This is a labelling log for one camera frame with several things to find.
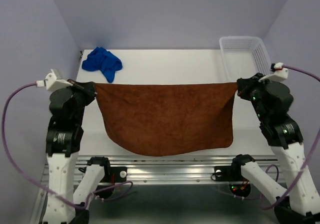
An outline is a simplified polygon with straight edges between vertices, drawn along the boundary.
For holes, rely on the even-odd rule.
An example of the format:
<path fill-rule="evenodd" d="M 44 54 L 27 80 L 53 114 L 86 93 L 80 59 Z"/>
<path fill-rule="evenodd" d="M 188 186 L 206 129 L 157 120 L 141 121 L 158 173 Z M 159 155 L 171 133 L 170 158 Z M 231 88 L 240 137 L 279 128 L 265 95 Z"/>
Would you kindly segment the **brown towel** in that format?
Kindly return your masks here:
<path fill-rule="evenodd" d="M 236 84 L 95 85 L 108 137 L 144 156 L 229 147 Z"/>

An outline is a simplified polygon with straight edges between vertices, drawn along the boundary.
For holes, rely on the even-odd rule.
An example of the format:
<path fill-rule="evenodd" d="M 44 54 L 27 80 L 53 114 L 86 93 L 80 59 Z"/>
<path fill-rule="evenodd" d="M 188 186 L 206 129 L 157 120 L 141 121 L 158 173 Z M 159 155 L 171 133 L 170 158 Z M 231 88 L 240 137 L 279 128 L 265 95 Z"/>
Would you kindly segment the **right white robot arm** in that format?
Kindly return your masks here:
<path fill-rule="evenodd" d="M 257 73 L 236 81 L 237 95 L 250 101 L 260 121 L 259 128 L 275 154 L 286 188 L 263 171 L 250 155 L 233 158 L 230 173 L 247 179 L 271 203 L 281 224 L 316 224 L 320 221 L 320 195 L 305 156 L 303 136 L 288 111 L 293 103 L 290 89 L 277 78 Z"/>

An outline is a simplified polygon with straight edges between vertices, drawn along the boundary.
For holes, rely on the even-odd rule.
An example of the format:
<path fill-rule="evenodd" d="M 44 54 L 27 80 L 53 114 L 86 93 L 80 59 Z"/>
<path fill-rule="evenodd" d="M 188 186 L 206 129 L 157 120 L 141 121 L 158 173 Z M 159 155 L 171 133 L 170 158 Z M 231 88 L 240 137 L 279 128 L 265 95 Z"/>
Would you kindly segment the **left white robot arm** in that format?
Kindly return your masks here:
<path fill-rule="evenodd" d="M 50 95 L 49 121 L 46 135 L 46 157 L 49 169 L 47 207 L 44 224 L 87 224 L 89 205 L 101 181 L 111 177 L 108 158 L 93 157 L 84 176 L 74 189 L 74 173 L 79 156 L 85 108 L 96 98 L 93 82 L 68 80 L 65 87 Z"/>

